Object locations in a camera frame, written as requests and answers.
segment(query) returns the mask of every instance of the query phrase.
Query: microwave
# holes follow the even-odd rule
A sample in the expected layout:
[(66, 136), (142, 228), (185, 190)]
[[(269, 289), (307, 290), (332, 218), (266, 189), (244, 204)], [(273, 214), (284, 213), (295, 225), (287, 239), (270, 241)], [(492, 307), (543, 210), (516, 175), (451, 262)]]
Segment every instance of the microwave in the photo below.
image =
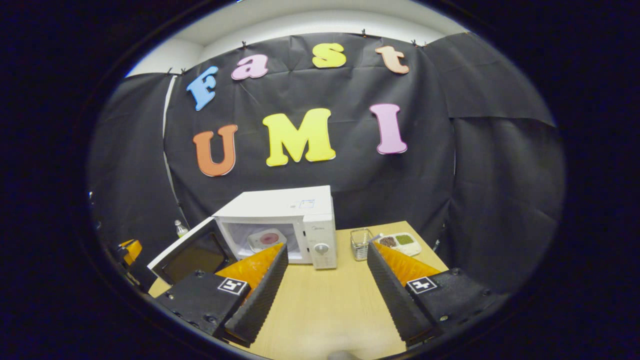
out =
[(289, 263), (337, 267), (330, 186), (243, 192), (147, 267), (175, 284), (196, 268), (215, 271), (225, 266), (226, 258), (242, 260), (278, 243), (286, 244)]

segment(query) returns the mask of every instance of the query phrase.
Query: plate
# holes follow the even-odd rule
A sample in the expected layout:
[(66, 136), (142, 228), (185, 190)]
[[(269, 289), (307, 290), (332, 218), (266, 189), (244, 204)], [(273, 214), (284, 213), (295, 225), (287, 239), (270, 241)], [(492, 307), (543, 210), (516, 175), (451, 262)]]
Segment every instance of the plate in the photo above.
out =
[(287, 243), (287, 238), (274, 227), (251, 234), (246, 239), (253, 252), (260, 252), (279, 243)]
[(375, 242), (398, 250), (407, 256), (414, 256), (420, 254), (420, 251), (422, 251), (422, 247), (410, 233), (384, 235), (380, 239), (376, 239)]

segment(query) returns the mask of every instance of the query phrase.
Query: blue letter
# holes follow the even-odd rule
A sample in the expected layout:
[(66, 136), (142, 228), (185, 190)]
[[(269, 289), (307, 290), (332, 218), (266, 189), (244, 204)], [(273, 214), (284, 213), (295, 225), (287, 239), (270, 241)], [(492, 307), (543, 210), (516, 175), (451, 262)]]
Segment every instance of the blue letter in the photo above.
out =
[(216, 86), (216, 80), (213, 78), (213, 74), (217, 71), (218, 68), (212, 66), (187, 86), (187, 91), (190, 91), (196, 99), (196, 111), (200, 111), (216, 96), (216, 92), (210, 92), (208, 89), (213, 89)]

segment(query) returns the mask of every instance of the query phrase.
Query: water bottle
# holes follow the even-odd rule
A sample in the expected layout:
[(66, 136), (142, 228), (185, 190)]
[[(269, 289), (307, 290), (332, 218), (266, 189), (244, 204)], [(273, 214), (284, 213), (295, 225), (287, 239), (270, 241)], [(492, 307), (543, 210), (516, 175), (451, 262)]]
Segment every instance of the water bottle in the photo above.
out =
[(189, 230), (187, 230), (187, 228), (184, 227), (184, 225), (182, 225), (180, 220), (174, 221), (174, 224), (175, 224), (175, 232), (178, 234), (178, 238), (183, 237), (186, 233), (189, 232)]

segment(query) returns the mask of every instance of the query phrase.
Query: microwave control knob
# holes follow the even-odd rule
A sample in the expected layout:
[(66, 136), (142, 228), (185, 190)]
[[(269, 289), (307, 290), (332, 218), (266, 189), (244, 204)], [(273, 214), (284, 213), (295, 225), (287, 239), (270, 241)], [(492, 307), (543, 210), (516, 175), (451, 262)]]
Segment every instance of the microwave control knob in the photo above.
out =
[(314, 249), (318, 254), (324, 255), (327, 251), (329, 251), (329, 246), (327, 246), (327, 244), (317, 244), (316, 246), (314, 246)]

